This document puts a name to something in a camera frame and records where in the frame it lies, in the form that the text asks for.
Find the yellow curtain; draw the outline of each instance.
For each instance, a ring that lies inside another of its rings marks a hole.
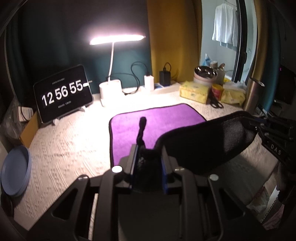
[[[201,0],[147,0],[147,8],[155,82],[166,62],[172,80],[192,81],[200,59]]]
[[[266,62],[268,46],[267,8],[265,1],[262,0],[254,0],[254,4],[257,16],[258,40],[257,54],[252,77],[258,81],[261,81]]]

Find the teal curtain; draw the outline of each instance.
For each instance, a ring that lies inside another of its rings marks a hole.
[[[281,60],[281,39],[279,24],[277,22],[275,11],[276,9],[274,8],[274,6],[268,2],[268,48],[265,68],[262,77],[262,82],[265,85],[265,90],[260,99],[260,104],[267,112],[270,110],[271,105],[274,102]]]
[[[140,29],[146,38],[116,43],[112,72],[131,73],[135,61],[144,62],[151,72],[146,0],[28,1],[9,24],[7,34],[9,69],[18,98],[31,95],[37,81],[78,64],[93,81],[92,93],[98,93],[99,84],[108,75],[111,44],[91,46],[89,41],[113,26],[119,26],[120,34]],[[145,67],[133,70],[143,85]],[[132,76],[117,77],[123,88],[136,86]]]

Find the stack of blue plates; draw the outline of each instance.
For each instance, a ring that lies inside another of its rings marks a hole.
[[[31,156],[25,146],[17,146],[6,156],[1,170],[1,184],[5,193],[18,197],[26,190],[31,176]]]

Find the black power adapter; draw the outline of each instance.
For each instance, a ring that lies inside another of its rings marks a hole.
[[[167,71],[165,66],[166,65],[170,66],[170,70]],[[164,67],[163,67],[163,71],[159,72],[159,83],[162,86],[170,86],[170,71],[172,70],[172,66],[170,65],[170,63],[165,63]]]

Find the white tablecloth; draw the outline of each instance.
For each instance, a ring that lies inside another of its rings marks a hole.
[[[189,104],[207,120],[241,110],[226,104],[224,109],[214,109],[181,98],[179,92],[150,96],[137,93],[125,96],[124,101],[112,108],[104,108],[99,100],[95,100],[86,112],[75,112],[61,119],[57,126],[49,125],[38,130],[30,146],[31,179],[16,207],[15,220],[29,229],[79,175],[93,177],[110,168],[108,124],[113,116],[179,103]],[[261,146],[257,136],[244,152],[213,173],[248,204],[276,164],[276,158]]]

